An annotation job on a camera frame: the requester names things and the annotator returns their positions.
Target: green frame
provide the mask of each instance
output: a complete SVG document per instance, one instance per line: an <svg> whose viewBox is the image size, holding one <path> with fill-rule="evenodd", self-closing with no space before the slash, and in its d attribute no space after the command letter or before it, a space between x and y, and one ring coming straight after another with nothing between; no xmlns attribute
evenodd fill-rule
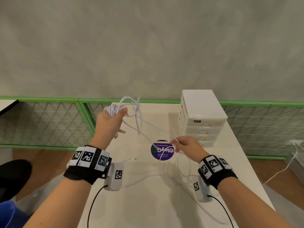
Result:
<svg viewBox="0 0 304 228"><path fill-rule="evenodd" d="M82 115L82 118L87 123L92 135L95 134L95 123L87 108L87 103L112 103L120 102L120 99L97 99L97 98L25 98L25 97L0 97L0 100L18 100L32 102L68 102L75 103ZM180 104L180 100L149 100L141 99L141 103L158 103L158 104ZM222 106L262 106L262 107L304 107L304 102L270 102L270 101L219 101ZM26 149L60 149L60 150L75 150L75 147L59 147L59 146L24 146L24 145L7 145L0 144L0 148L26 148ZM248 159L263 159L263 160L286 160L284 156L269 156L269 155L246 155Z"/></svg>

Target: wire mesh panel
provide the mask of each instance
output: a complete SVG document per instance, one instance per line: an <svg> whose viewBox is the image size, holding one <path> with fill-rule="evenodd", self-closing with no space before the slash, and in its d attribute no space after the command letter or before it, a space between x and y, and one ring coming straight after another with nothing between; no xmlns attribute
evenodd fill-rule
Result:
<svg viewBox="0 0 304 228"><path fill-rule="evenodd" d="M111 104L101 104L101 103L87 103L86 106L90 112L91 117L96 123L97 115L103 111L103 108Z"/></svg>
<svg viewBox="0 0 304 228"><path fill-rule="evenodd" d="M304 108L223 106L245 153L287 155L304 140Z"/></svg>
<svg viewBox="0 0 304 228"><path fill-rule="evenodd" d="M78 147L91 139L75 103L20 102L0 116L0 144Z"/></svg>

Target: circular sticker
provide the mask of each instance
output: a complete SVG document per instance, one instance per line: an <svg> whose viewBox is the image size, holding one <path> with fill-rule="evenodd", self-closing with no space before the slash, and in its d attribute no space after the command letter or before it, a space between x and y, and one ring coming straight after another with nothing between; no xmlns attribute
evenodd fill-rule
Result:
<svg viewBox="0 0 304 228"><path fill-rule="evenodd" d="M151 154L158 160L166 161L172 158L174 147L166 140L158 140L151 146Z"/></svg>

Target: blue bin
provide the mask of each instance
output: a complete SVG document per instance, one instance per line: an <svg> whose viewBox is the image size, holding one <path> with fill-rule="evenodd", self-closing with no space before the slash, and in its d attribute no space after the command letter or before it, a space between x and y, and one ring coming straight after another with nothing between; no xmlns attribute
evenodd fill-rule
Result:
<svg viewBox="0 0 304 228"><path fill-rule="evenodd" d="M29 217L12 201L0 203L0 228L22 228Z"/></svg>

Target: power plug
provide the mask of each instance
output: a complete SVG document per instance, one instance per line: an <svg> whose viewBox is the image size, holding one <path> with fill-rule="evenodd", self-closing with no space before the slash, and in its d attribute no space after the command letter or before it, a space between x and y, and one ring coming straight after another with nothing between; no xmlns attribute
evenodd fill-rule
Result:
<svg viewBox="0 0 304 228"><path fill-rule="evenodd" d="M198 202L207 203L211 202L212 198L207 195L211 195L210 187L206 185L200 176L195 176L192 179L195 196Z"/></svg>
<svg viewBox="0 0 304 228"><path fill-rule="evenodd" d="M118 191L121 188L123 182L123 162L114 162L111 163L110 169L108 172L108 177L105 179L104 185L108 185L105 187L105 190L108 191Z"/></svg>
<svg viewBox="0 0 304 228"><path fill-rule="evenodd" d="M289 140L287 142L287 145L300 145L303 142L303 140Z"/></svg>

